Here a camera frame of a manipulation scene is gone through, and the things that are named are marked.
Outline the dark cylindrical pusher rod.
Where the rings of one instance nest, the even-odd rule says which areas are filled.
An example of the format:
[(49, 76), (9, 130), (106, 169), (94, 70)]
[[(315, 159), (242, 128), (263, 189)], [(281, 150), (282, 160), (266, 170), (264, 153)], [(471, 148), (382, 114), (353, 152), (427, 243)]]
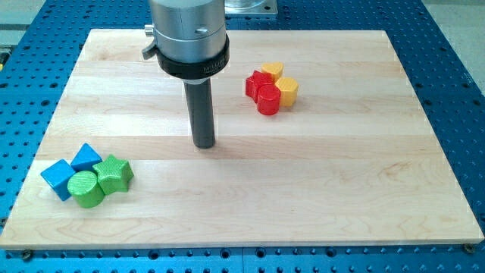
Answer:
[(193, 143), (209, 149), (215, 144), (211, 80), (185, 80), (184, 89)]

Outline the black tool clamp ring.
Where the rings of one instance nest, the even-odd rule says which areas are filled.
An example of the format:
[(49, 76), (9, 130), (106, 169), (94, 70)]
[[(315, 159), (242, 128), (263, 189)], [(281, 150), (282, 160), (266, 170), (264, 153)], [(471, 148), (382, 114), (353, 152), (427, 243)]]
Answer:
[(197, 63), (183, 63), (163, 55), (157, 49), (156, 56), (160, 68), (171, 75), (182, 80), (199, 80), (212, 77), (222, 71), (230, 60), (230, 39), (226, 34), (223, 49), (213, 58)]

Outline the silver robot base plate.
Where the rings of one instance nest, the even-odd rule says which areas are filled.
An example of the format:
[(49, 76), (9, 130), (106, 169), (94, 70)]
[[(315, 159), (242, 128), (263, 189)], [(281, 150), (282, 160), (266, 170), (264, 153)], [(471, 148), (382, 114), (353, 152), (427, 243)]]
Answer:
[(228, 17), (274, 18), (278, 15), (277, 0), (225, 0)]

